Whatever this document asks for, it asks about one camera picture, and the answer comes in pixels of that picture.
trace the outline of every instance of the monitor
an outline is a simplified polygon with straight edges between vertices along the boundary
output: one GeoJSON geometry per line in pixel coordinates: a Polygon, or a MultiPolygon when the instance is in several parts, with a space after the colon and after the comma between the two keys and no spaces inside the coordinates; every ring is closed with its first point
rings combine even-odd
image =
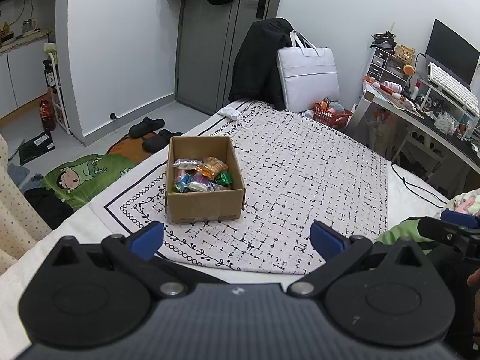
{"type": "Polygon", "coordinates": [[[480,57],[477,49],[437,19],[425,54],[440,62],[467,87],[472,82],[480,57]]]}

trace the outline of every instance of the gray door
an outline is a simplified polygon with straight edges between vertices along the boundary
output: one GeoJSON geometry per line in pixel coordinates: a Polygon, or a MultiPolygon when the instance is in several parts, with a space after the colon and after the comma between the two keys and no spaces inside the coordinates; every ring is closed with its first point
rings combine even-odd
{"type": "Polygon", "coordinates": [[[278,2],[234,0],[211,5],[207,0],[183,0],[176,99],[210,115],[227,103],[233,62],[250,25],[274,17],[278,2]]]}

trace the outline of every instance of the cartoon face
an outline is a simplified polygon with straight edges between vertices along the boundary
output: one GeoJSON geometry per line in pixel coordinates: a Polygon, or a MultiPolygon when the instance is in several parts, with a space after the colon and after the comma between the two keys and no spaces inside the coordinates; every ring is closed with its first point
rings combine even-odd
{"type": "Polygon", "coordinates": [[[79,185],[80,178],[78,177],[78,174],[71,169],[63,172],[59,177],[58,186],[60,186],[62,189],[74,190],[79,185]]]}

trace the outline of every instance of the slipper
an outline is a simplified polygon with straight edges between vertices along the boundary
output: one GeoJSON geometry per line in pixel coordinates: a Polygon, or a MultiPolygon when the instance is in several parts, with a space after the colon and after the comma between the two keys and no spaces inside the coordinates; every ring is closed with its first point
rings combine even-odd
{"type": "Polygon", "coordinates": [[[165,120],[152,120],[147,116],[140,123],[131,126],[130,130],[128,130],[128,135],[132,138],[141,138],[149,132],[160,130],[163,126],[165,126],[165,120]]]}
{"type": "Polygon", "coordinates": [[[171,137],[179,137],[180,135],[183,135],[183,133],[171,133],[168,130],[160,130],[160,132],[154,137],[144,139],[142,147],[143,149],[145,149],[146,152],[156,153],[170,144],[171,137]]]}

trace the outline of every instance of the curtain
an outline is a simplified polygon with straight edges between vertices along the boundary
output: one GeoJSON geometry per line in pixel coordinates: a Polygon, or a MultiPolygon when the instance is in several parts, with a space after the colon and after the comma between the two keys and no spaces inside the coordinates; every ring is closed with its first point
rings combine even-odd
{"type": "Polygon", "coordinates": [[[52,229],[7,173],[8,148],[0,135],[0,275],[52,229]]]}

